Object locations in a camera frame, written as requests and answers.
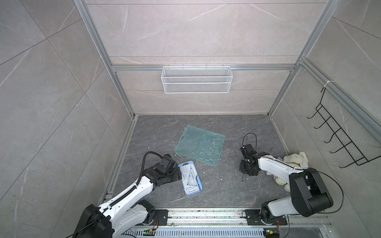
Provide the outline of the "blue transparent geometry set case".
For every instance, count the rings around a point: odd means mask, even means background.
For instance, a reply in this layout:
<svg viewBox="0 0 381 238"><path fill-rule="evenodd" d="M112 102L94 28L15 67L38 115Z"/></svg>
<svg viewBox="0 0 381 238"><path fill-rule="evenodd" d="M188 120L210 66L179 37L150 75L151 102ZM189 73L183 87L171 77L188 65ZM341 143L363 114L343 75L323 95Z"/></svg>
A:
<svg viewBox="0 0 381 238"><path fill-rule="evenodd" d="M199 193L202 191L202 184L198 176L195 164L193 161L181 163L179 166L182 185L187 196Z"/></svg>

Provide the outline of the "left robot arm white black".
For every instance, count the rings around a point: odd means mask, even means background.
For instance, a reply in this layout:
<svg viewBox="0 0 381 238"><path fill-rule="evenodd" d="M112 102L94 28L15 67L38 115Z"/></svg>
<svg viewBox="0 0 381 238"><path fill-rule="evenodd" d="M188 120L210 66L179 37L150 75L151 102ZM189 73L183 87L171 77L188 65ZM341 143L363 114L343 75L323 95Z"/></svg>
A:
<svg viewBox="0 0 381 238"><path fill-rule="evenodd" d="M69 237L116 238L135 225L150 225L155 207L143 198L157 187L181 179L180 168L169 154L146 152L138 179L114 198L87 206Z"/></svg>

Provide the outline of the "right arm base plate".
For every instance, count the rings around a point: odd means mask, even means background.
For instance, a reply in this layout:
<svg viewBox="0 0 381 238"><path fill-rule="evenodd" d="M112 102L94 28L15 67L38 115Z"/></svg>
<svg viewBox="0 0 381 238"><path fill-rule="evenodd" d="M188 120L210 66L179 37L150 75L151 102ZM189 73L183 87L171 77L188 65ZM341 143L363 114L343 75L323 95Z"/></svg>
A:
<svg viewBox="0 0 381 238"><path fill-rule="evenodd" d="M246 219L247 225L249 226L286 226L288 225L287 218L285 216L278 217L265 217L261 214L260 209L246 209L242 212L242 217Z"/></svg>

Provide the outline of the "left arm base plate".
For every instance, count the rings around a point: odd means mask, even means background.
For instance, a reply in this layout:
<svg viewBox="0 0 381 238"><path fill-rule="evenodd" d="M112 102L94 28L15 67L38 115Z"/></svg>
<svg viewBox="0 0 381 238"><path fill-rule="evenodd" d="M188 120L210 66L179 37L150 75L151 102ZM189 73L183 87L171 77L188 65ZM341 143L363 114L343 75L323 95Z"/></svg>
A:
<svg viewBox="0 0 381 238"><path fill-rule="evenodd" d="M168 209L158 209L149 212L142 222L135 222L137 226L166 226L169 218Z"/></svg>

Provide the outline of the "green transparent ruler set case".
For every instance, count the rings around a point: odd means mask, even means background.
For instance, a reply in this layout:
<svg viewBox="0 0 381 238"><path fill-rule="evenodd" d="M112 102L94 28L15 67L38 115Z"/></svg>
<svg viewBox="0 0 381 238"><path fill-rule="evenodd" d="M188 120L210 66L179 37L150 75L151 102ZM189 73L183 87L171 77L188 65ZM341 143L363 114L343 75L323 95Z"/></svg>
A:
<svg viewBox="0 0 381 238"><path fill-rule="evenodd" d="M191 125L185 127L174 152L180 156L217 166L225 136Z"/></svg>

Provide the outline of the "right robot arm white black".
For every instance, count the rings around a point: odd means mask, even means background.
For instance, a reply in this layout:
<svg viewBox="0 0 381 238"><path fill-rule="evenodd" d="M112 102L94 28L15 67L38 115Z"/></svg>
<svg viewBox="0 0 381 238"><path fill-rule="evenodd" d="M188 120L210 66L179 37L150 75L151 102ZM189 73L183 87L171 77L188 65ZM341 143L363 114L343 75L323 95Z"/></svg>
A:
<svg viewBox="0 0 381 238"><path fill-rule="evenodd" d="M257 152L251 144L242 144L243 160L239 170L249 176L257 176L260 171L269 172L289 186L290 196L262 204L261 221L271 225L286 215L310 217L316 213L326 214L326 209L334 205L321 175L328 176L313 168L301 168L266 152Z"/></svg>

